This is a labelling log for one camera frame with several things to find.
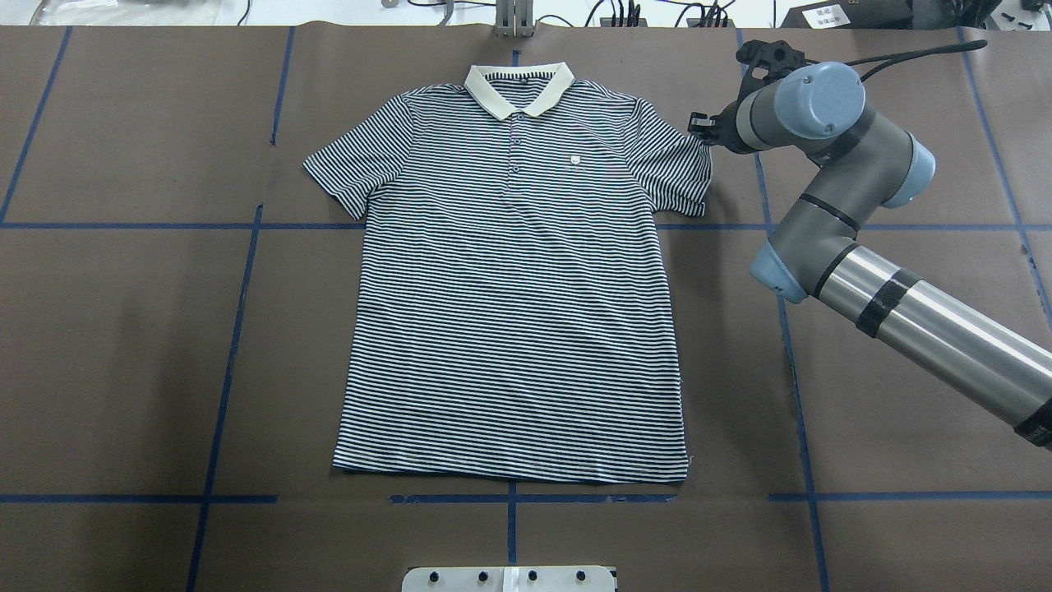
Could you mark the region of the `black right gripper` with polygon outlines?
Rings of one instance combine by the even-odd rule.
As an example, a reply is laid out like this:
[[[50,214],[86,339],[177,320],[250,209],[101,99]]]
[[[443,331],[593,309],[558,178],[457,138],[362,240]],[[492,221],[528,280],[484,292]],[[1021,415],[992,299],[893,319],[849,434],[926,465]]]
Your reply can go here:
[[[751,40],[736,50],[736,61],[746,67],[737,97],[721,113],[692,113],[687,132],[707,146],[767,147],[753,130],[753,95],[778,83],[805,66],[805,54],[787,42]]]

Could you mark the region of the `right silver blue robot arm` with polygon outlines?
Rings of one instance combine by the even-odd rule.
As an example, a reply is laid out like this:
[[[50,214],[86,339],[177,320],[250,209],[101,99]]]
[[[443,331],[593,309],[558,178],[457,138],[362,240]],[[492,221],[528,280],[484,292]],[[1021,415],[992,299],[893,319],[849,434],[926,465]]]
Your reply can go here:
[[[744,156],[793,149],[816,173],[753,258],[750,274],[789,303],[812,298],[947,383],[1030,445],[1051,441],[1050,352],[908,267],[864,246],[874,215],[927,190],[936,158],[868,96],[871,72],[745,41],[740,89],[688,131]]]

